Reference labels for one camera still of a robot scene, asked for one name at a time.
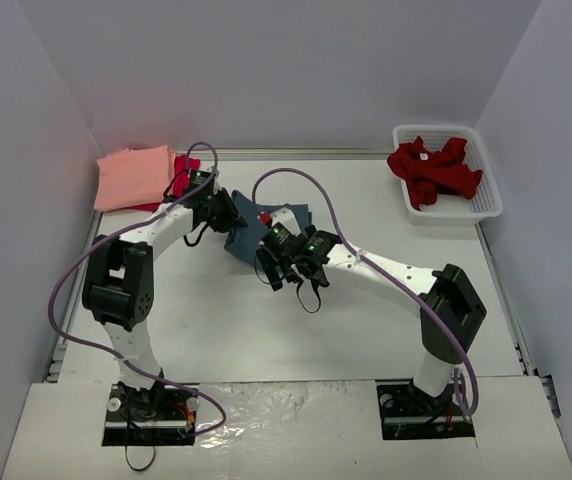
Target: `plastic basket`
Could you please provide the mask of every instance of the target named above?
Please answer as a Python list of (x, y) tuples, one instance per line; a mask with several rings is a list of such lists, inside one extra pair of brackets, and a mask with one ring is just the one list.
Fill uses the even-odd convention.
[(468, 140), (464, 163), (471, 170), (483, 170), (482, 181), (472, 200), (454, 195), (439, 195), (434, 205), (422, 205), (421, 210), (410, 204), (406, 181), (402, 182), (404, 202), (409, 220), (415, 225), (475, 225), (484, 218), (496, 217), (504, 209), (499, 190), (488, 161), (488, 153), (479, 134), (468, 127), (453, 125), (400, 125), (393, 130), (395, 150), (401, 143), (413, 142), (417, 137), (424, 139), (429, 151), (441, 150), (449, 138), (460, 137)]

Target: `blue cloth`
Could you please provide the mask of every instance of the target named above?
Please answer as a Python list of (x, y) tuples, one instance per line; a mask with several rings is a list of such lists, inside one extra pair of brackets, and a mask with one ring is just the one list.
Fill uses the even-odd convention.
[[(242, 193), (233, 190), (231, 198), (237, 211), (248, 223), (248, 227), (235, 227), (228, 234), (224, 250), (251, 266), (255, 265), (255, 252), (259, 248), (259, 241), (266, 234), (266, 226), (257, 218), (257, 208), (251, 200)], [(259, 205), (262, 212), (272, 213), (283, 208), (284, 205)], [(303, 232), (313, 220), (313, 215), (308, 211), (308, 205), (288, 205), (288, 208), (295, 214), (295, 219)], [(261, 265), (257, 262), (257, 269), (261, 270)]]

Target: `red cloth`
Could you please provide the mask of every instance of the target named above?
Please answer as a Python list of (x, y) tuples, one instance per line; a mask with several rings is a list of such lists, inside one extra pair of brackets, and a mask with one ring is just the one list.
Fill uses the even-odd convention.
[[(198, 169), (201, 165), (201, 161), (197, 158), (191, 158), (186, 165), (186, 155), (177, 155), (175, 157), (175, 163), (173, 164), (174, 172), (173, 176), (177, 175), (179, 172), (186, 168), (191, 170)], [(182, 173), (173, 184), (173, 195), (181, 196), (184, 189), (188, 186), (188, 172)], [(144, 210), (146, 212), (154, 212), (159, 208), (159, 203), (144, 203), (143, 205), (134, 205), (128, 208), (134, 208), (135, 210)]]
[[(432, 205), (437, 194), (461, 195), (470, 200), (475, 196), (483, 171), (471, 171), (464, 165), (466, 140), (453, 137), (441, 152), (429, 152), (424, 139), (417, 137), (413, 143), (402, 143), (388, 157), (388, 166), (395, 175), (406, 180), (410, 204), (419, 210), (420, 205)], [(420, 154), (427, 154), (422, 160)]]

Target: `gray wall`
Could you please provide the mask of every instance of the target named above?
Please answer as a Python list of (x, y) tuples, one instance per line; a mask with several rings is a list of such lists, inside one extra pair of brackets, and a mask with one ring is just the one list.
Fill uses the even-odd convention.
[(41, 380), (53, 345), (49, 289), (86, 236), (95, 158), (83, 117), (21, 8), (0, 0), (0, 475), (28, 387)]
[(572, 2), (544, 0), (478, 127), (505, 208), (484, 231), (572, 459)]
[(99, 145), (388, 146), (474, 125), (540, 0), (20, 0)]

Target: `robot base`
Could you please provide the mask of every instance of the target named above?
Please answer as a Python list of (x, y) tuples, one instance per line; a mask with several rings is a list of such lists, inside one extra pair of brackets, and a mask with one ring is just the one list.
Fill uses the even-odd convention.
[(452, 383), (437, 399), (422, 394), (408, 380), (377, 382), (384, 440), (475, 437), (475, 429), (452, 402)]
[(107, 404), (102, 446), (193, 445), (195, 437), (192, 434), (195, 433), (199, 405), (197, 398), (168, 386), (160, 389), (157, 395), (156, 410), (146, 411), (129, 406), (124, 402), (123, 385), (113, 385)]

